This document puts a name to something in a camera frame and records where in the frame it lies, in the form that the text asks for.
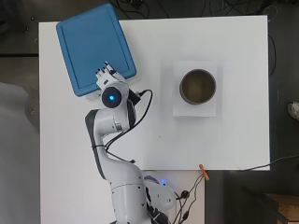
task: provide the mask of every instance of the white table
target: white table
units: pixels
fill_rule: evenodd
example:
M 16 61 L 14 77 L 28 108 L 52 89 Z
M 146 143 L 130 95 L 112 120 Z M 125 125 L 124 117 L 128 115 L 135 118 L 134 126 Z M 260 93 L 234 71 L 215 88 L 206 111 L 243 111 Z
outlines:
M 84 123 L 85 115 L 101 105 L 73 93 L 55 25 L 39 24 L 42 224 L 108 223 L 114 219 L 109 187 L 96 171 Z M 207 169 L 239 169 L 269 161 L 266 17 L 122 21 L 121 26 L 138 71 L 133 89 L 152 89 L 154 98 L 144 121 L 111 151 L 155 170 L 196 170 L 199 163 Z M 177 59 L 221 67 L 216 118 L 169 116 L 167 80 Z M 139 117 L 147 99 L 136 108 Z M 191 187 L 198 174 L 163 173 L 177 191 Z M 186 224 L 204 223 L 204 184 L 200 188 Z

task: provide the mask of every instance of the black cable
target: black cable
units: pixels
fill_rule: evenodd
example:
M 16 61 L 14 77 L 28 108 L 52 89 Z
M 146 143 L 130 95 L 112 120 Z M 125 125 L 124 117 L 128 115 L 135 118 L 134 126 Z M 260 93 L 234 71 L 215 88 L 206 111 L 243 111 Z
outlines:
M 289 159 L 295 159 L 295 158 L 299 158 L 299 155 L 295 155 L 295 156 L 289 156 L 289 157 L 281 157 L 275 161 L 271 161 L 269 164 L 266 165 L 261 165 L 261 166 L 256 166 L 256 167 L 252 167 L 246 170 L 240 170 L 241 172 L 246 172 L 246 171 L 251 171 L 251 170 L 255 170 L 255 169 L 259 169 L 259 168 L 264 168 L 266 166 L 270 166 L 273 165 L 274 163 L 277 163 L 279 161 L 284 161 L 284 160 L 289 160 Z
M 177 213 L 177 215 L 176 215 L 176 218 L 175 218 L 175 220 L 174 220 L 173 224 L 176 224 L 176 221 L 177 221 L 177 219 L 178 219 L 178 214 L 182 212 L 182 210 L 183 210 L 183 207 L 185 206 L 185 204 L 186 204 L 187 200 L 188 200 L 188 198 L 186 198 L 186 199 L 185 199 L 185 202 L 184 202 L 184 204 L 183 204 L 183 205 L 182 205 L 182 206 L 179 208 L 179 211 L 178 211 L 178 213 Z
M 182 224 L 188 217 L 189 217 L 189 213 L 191 211 L 191 208 L 193 206 L 193 204 L 196 202 L 197 200 L 197 187 L 198 185 L 202 182 L 204 176 L 202 175 L 201 179 L 199 180 L 199 182 L 196 184 L 196 187 L 195 187 L 195 191 L 194 191 L 194 200 L 191 202 L 191 204 L 189 205 L 188 207 L 188 210 L 184 213 L 183 215 L 183 219 L 178 223 L 178 224 Z
M 209 2 L 208 2 L 208 7 L 209 7 L 209 15 L 212 17 L 213 13 L 212 13 L 212 8 L 211 8 L 211 0 L 209 0 Z
M 143 4 L 146 7 L 146 9 L 148 10 L 148 16 L 147 16 L 147 19 L 148 19 L 150 17 L 150 8 L 149 8 L 149 5 L 145 1 L 143 1 Z
M 113 7 L 117 8 L 119 11 L 121 11 L 121 12 L 122 12 L 122 13 L 123 13 L 129 20 L 131 20 L 132 18 L 130 18 L 130 17 L 128 16 L 128 14 L 126 14 L 127 12 L 128 12 L 128 13 L 139 14 L 139 15 L 142 16 L 144 19 L 146 19 L 146 16 L 143 15 L 141 12 L 138 12 L 138 11 L 132 11 L 132 10 L 124 10 L 123 8 L 121 8 L 121 5 L 120 5 L 119 0 L 116 0 L 117 5 L 115 5 L 114 3 L 112 3 L 111 0 L 108 0 L 108 1 L 109 1 L 109 3 L 110 3 Z
M 144 93 L 146 92 L 150 92 L 150 98 L 149 98 L 149 103 L 148 103 L 148 106 L 143 114 L 143 116 L 141 117 L 141 119 L 132 127 L 130 128 L 128 131 L 126 132 L 122 132 L 120 133 L 119 135 L 115 136 L 114 138 L 112 138 L 107 144 L 105 144 L 105 147 L 106 147 L 106 151 L 109 150 L 110 146 L 116 141 L 118 140 L 120 137 L 124 136 L 125 134 L 129 133 L 132 129 L 134 129 L 143 119 L 144 117 L 146 117 L 146 115 L 148 114 L 148 111 L 150 109 L 150 104 L 151 104 L 151 101 L 152 101 L 152 91 L 151 90 L 145 90 L 145 91 L 142 91 L 139 93 L 140 96 L 142 96 Z
M 200 17 L 203 17 L 203 16 L 204 16 L 205 8 L 206 8 L 206 0 L 205 0 L 205 2 L 204 2 L 204 6 L 203 6 L 203 10 L 202 10 L 202 14 L 200 15 Z
M 272 76 L 274 74 L 274 71 L 275 71 L 276 67 L 277 67 L 277 48 L 275 46 L 274 39 L 272 38 L 272 36 L 271 35 L 268 35 L 268 36 L 269 36 L 269 38 L 272 41 L 273 51 L 274 51 L 274 65 L 273 65 L 273 69 L 272 69 L 272 71 L 271 71 L 271 73 L 269 75 L 269 76 Z
M 108 1 L 113 7 L 117 8 L 119 11 L 121 11 L 129 20 L 131 19 L 120 7 L 118 7 L 114 3 L 112 3 L 111 0 L 108 0 Z
M 196 188 L 197 181 L 198 181 L 198 179 L 199 179 L 200 177 L 202 177 L 202 176 L 204 176 L 204 175 L 199 175 L 199 176 L 196 178 L 196 180 L 195 180 L 195 182 L 194 182 L 194 185 L 193 185 L 193 187 L 190 189 L 189 193 L 191 193 L 191 192 L 193 191 L 193 189 Z M 179 213 L 180 211 L 182 211 L 182 209 L 183 209 L 183 207 L 185 206 L 187 200 L 188 200 L 188 198 L 186 198 L 184 204 L 182 205 L 181 209 L 179 209 L 178 213 Z M 178 213 L 177 213 L 177 215 L 176 215 L 176 218 L 175 218 L 173 224 L 175 224 L 176 221 L 177 221 L 177 219 L 178 219 Z
M 169 18 L 169 15 L 167 13 L 167 11 L 165 10 L 164 6 L 162 5 L 162 3 L 160 2 L 160 0 L 155 0 L 155 2 L 157 3 L 157 5 L 159 5 L 160 9 L 163 11 L 163 13 L 166 15 L 167 18 Z
M 127 160 L 125 160 L 125 159 L 123 159 L 123 158 L 121 158 L 121 157 L 118 157 L 117 155 L 115 155 L 115 154 L 113 154 L 113 153 L 111 153 L 111 152 L 108 152 L 108 151 L 107 151 L 107 154 L 109 154 L 110 156 L 113 156 L 113 157 L 116 158 L 116 159 L 119 159 L 120 161 L 127 161 Z
M 141 12 L 139 12 L 139 11 L 124 10 L 123 8 L 121 8 L 121 5 L 120 5 L 119 0 L 116 0 L 116 3 L 118 4 L 118 7 L 120 8 L 120 10 L 122 10 L 122 12 L 135 13 L 135 14 L 139 14 L 139 15 L 142 16 L 144 19 L 147 18 L 145 15 L 143 15 L 143 14 L 142 14 Z
M 233 9 L 235 9 L 235 6 L 240 2 L 241 0 L 237 0 L 231 7 L 231 9 L 225 14 L 227 16 Z
M 175 194 L 177 195 L 178 197 L 178 201 L 179 201 L 179 210 L 180 210 L 180 214 L 179 214 L 179 218 L 178 218 L 178 222 L 181 220 L 181 215 L 182 215 L 182 205 L 181 205 L 181 200 L 180 200 L 180 197 L 178 196 L 178 194 L 175 192 Z
M 245 15 L 247 15 L 247 14 L 249 13 L 250 3 L 251 3 L 251 0 L 249 0 L 249 2 L 248 2 L 248 4 L 247 4 L 247 8 L 246 8 L 246 11 L 245 11 Z

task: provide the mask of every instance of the blue tray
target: blue tray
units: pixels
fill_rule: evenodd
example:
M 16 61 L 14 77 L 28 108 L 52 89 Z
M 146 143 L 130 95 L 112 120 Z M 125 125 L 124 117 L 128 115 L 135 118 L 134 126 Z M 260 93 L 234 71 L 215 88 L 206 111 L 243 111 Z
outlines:
M 61 21 L 56 30 L 76 96 L 100 90 L 95 72 L 105 61 L 124 78 L 135 76 L 134 62 L 111 4 Z

